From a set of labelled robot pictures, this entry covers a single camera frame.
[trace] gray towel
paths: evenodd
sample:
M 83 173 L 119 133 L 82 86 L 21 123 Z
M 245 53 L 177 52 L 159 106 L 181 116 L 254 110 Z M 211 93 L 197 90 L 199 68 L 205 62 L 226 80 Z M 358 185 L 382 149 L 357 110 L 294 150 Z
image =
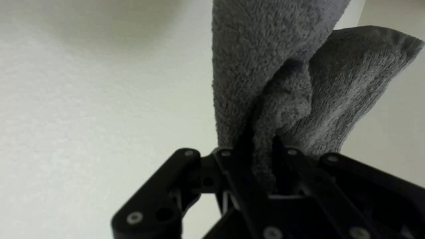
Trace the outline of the gray towel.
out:
M 422 46 L 419 40 L 385 28 L 331 33 L 346 4 L 213 1 L 212 85 L 218 146 L 234 146 L 249 126 L 252 170 L 269 191 L 274 190 L 274 134 L 313 157 L 337 151 L 354 122 Z
M 213 0 L 213 106 L 218 146 L 232 147 L 248 118 L 269 118 L 273 126 L 290 127 L 310 110 L 307 61 L 323 44 L 349 0 Z M 286 82 L 273 77 L 286 77 Z M 289 96 L 273 94 L 274 88 Z M 252 121 L 253 130 L 264 138 L 273 134 Z M 262 141 L 254 141 L 261 151 Z M 254 170 L 262 174 L 268 162 L 254 154 Z
M 338 151 L 353 125 L 422 46 L 418 38 L 379 27 L 333 32 L 309 64 L 311 112 L 290 130 L 280 129 L 280 138 L 313 157 Z

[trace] screw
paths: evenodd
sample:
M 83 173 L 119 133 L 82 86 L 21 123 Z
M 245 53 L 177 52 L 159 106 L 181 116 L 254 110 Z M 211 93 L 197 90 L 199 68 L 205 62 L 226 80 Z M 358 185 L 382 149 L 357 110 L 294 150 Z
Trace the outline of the screw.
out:
M 229 151 L 221 151 L 221 157 L 230 157 Z
M 290 149 L 290 150 L 288 150 L 288 154 L 289 155 L 297 155 L 297 151 Z
M 353 239 L 370 239 L 370 234 L 367 230 L 362 228 L 362 227 L 351 227 L 349 230 L 349 235 Z
M 277 227 L 266 227 L 264 230 L 264 239 L 282 239 L 282 235 Z
M 333 163 L 337 163 L 339 161 L 335 155 L 329 155 L 326 159 Z
M 195 155 L 195 153 L 192 150 L 184 151 L 184 157 L 192 157 L 192 155 Z
M 131 214 L 127 215 L 127 223 L 133 226 L 137 224 L 143 220 L 143 214 L 139 211 L 132 211 Z

